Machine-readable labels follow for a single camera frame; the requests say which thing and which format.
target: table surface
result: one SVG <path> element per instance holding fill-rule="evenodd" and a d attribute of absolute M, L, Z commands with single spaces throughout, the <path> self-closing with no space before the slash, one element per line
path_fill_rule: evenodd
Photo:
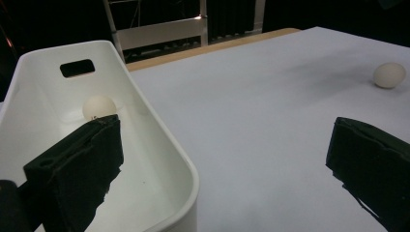
<path fill-rule="evenodd" d="M 410 141 L 410 80 L 372 81 L 386 62 L 410 49 L 312 28 L 131 74 L 199 171 L 199 232 L 375 232 L 325 161 L 336 117 Z"/>
<path fill-rule="evenodd" d="M 271 38 L 274 38 L 274 37 L 279 37 L 279 36 L 287 35 L 287 34 L 290 34 L 290 33 L 294 33 L 294 32 L 297 32 L 297 31 L 299 31 L 299 30 L 295 29 L 295 28 L 284 28 L 284 29 L 281 29 L 281 30 L 273 31 L 273 32 L 268 32 L 268 33 L 264 33 L 264 34 L 260 34 L 260 35 L 255 35 L 255 36 L 251 36 L 251 37 L 245 37 L 245 38 L 237 39 L 237 40 L 234 40 L 234 41 L 229 41 L 229 42 L 224 42 L 224 43 L 216 43 L 216 44 L 209 45 L 209 46 L 202 46 L 202 47 L 198 47 L 198 48 L 195 48 L 195 49 L 189 49 L 189 50 L 185 50 L 185 51 L 181 51 L 181 52 L 177 52 L 177 53 L 164 55 L 164 56 L 161 56 L 161 57 L 156 57 L 156 58 L 152 58 L 152 59 L 147 59 L 147 60 L 143 60 L 143 61 L 129 63 L 129 64 L 127 64 L 127 69 L 130 72 L 132 72 L 132 71 L 145 69 L 145 68 L 153 67 L 153 66 L 156 66 L 156 65 L 176 61 L 176 60 L 189 58 L 191 56 L 195 56 L 195 55 L 199 55 L 199 54 L 204 54 L 204 53 L 208 53 L 208 52 L 212 52 L 212 51 L 216 51 L 216 50 L 225 49 L 225 48 L 228 48 L 228 47 L 233 47 L 233 46 L 242 45 L 242 44 L 254 43 L 254 42 L 258 42 L 258 41 L 262 41 L 262 40 L 266 40 L 266 39 L 271 39 Z M 3 105 L 3 102 L 0 101 L 0 109 L 1 109 L 2 105 Z"/>

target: white ball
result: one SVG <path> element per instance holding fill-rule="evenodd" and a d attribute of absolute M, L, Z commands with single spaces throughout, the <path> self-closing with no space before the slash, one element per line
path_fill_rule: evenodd
<path fill-rule="evenodd" d="M 406 77 L 406 70 L 398 63 L 383 64 L 374 71 L 374 83 L 386 89 L 395 88 Z"/>
<path fill-rule="evenodd" d="M 114 101 L 103 95 L 92 96 L 82 105 L 82 114 L 87 121 L 116 113 Z"/>

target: basket handle hole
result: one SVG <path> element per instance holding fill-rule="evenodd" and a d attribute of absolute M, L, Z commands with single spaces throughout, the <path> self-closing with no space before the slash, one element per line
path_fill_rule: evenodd
<path fill-rule="evenodd" d="M 66 78 L 93 73 L 96 69 L 90 59 L 74 61 L 60 66 L 60 71 Z"/>

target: metal shelf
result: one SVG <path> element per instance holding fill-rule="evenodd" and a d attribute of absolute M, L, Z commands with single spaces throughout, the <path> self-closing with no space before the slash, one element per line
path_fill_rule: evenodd
<path fill-rule="evenodd" d="M 129 29 L 117 30 L 110 5 L 126 2 L 138 2 L 137 10 L 141 11 L 141 1 L 142 0 L 103 0 L 106 15 L 111 28 L 112 39 L 123 61 L 125 61 L 123 50 L 151 44 L 159 44 L 200 36 L 201 46 L 208 45 L 206 0 L 198 0 L 200 2 L 200 15 L 197 17 L 146 26 L 138 25 L 137 27 L 132 27 Z"/>

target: white bin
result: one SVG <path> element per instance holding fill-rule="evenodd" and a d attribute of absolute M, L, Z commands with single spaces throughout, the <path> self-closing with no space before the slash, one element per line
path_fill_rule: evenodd
<path fill-rule="evenodd" d="M 91 60 L 95 71 L 62 75 L 61 65 L 81 60 Z M 0 110 L 0 179 L 23 184 L 22 166 L 86 123 L 82 105 L 94 95 L 116 104 L 125 161 L 87 231 L 196 231 L 197 171 L 110 42 L 20 58 Z"/>

